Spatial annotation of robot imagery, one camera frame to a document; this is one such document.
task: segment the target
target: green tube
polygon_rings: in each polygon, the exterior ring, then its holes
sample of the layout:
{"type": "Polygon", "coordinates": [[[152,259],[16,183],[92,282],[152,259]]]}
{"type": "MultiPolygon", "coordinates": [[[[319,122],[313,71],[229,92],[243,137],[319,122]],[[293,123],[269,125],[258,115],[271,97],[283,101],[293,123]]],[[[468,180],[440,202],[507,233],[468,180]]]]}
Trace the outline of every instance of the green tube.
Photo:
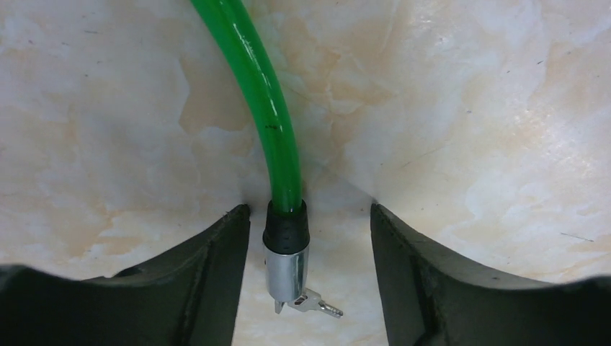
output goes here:
{"type": "Polygon", "coordinates": [[[276,212],[301,208],[301,174],[293,127],[276,73],[241,0],[192,0],[250,107],[267,160],[276,212]]]}

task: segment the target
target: marble tile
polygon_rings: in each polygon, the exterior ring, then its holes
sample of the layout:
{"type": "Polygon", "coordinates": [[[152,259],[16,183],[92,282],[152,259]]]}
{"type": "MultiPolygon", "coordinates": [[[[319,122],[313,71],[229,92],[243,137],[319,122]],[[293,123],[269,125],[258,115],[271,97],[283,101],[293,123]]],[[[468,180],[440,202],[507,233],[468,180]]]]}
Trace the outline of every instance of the marble tile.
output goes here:
{"type": "Polygon", "coordinates": [[[244,3],[300,148],[308,285],[346,316],[274,314],[263,153],[188,0],[0,3],[0,262],[113,275],[248,202],[235,345],[385,344],[372,198],[500,270],[611,273],[608,1],[244,3]]]}

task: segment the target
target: black rubber sleeve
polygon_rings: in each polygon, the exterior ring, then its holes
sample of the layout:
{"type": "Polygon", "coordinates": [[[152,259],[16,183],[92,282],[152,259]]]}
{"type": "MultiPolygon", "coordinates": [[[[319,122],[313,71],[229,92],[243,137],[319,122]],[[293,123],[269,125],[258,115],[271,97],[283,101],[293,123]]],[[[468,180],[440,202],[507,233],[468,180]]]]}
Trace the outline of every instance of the black rubber sleeve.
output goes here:
{"type": "Polygon", "coordinates": [[[267,205],[267,220],[263,231],[263,244],[277,254],[295,254],[310,244],[308,207],[287,215],[274,213],[272,202],[267,205]]]}

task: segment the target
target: silver key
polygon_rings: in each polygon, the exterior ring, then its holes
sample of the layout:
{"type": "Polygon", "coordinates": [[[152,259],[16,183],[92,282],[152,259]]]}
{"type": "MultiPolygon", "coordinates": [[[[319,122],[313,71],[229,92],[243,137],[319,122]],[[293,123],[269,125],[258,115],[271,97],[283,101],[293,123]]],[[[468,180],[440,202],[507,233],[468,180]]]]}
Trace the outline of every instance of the silver key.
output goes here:
{"type": "Polygon", "coordinates": [[[336,319],[344,315],[344,312],[342,310],[339,310],[334,306],[328,305],[327,303],[325,303],[325,301],[322,300],[320,294],[314,292],[309,288],[305,288],[301,297],[297,298],[295,301],[290,302],[288,306],[301,312],[306,312],[310,310],[322,311],[329,316],[335,317],[336,319]]]}

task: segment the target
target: green hose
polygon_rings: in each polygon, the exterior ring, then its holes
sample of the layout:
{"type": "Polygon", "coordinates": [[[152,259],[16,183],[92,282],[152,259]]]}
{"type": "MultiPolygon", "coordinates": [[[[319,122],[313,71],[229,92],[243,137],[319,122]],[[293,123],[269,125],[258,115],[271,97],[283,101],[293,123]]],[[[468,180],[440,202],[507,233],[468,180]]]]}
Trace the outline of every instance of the green hose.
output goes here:
{"type": "Polygon", "coordinates": [[[267,160],[277,213],[301,208],[301,174],[293,127],[276,73],[241,0],[192,0],[250,107],[267,160]]]}

